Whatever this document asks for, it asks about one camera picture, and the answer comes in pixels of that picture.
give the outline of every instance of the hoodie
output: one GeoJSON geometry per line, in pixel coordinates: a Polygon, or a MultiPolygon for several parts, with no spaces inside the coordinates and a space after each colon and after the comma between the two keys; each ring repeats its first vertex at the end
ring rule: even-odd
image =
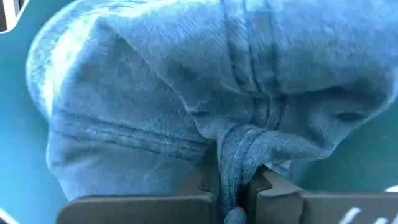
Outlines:
{"type": "Polygon", "coordinates": [[[69,200],[169,194],[217,143],[220,209],[266,164],[328,157],[397,93],[398,3],[77,0],[32,43],[27,84],[69,200]]]}

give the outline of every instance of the teal surface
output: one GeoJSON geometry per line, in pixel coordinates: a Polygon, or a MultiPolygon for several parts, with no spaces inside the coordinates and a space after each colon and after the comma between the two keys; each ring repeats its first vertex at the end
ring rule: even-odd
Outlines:
{"type": "MultiPolygon", "coordinates": [[[[44,22],[72,0],[30,0],[11,32],[0,34],[0,208],[21,224],[52,224],[66,200],[45,164],[47,128],[25,86],[29,45],[44,22]]],[[[353,133],[300,181],[311,190],[368,192],[398,185],[398,105],[353,133]]]]}

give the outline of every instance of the teal background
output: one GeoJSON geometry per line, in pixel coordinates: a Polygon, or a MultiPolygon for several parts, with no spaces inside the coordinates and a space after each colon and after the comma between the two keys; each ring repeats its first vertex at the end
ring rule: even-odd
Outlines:
{"type": "MultiPolygon", "coordinates": [[[[18,25],[0,34],[0,208],[21,224],[55,223],[66,200],[47,170],[47,126],[25,85],[25,60],[44,22],[72,0],[30,0],[18,25]]],[[[310,166],[299,184],[310,190],[383,191],[398,185],[398,105],[310,166]]]]}

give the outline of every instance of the gray fabric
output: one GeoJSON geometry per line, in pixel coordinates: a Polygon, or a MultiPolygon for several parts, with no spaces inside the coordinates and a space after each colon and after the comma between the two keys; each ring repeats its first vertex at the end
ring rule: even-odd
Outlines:
{"type": "MultiPolygon", "coordinates": [[[[322,159],[397,92],[398,5],[81,0],[46,23],[27,83],[69,200],[168,194],[212,142],[220,206],[259,164],[322,159]]],[[[237,208],[226,222],[244,222],[237,208]]]]}

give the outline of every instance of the blue hoodie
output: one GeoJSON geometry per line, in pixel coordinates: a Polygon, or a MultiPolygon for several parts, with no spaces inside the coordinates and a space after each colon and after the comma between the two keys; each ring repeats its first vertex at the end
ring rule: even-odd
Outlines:
{"type": "MultiPolygon", "coordinates": [[[[69,200],[168,194],[216,142],[225,217],[257,166],[285,175],[326,158],[394,101],[396,11],[387,0],[74,1],[27,59],[49,168],[69,200]]],[[[234,211],[226,220],[243,223],[234,211]]]]}

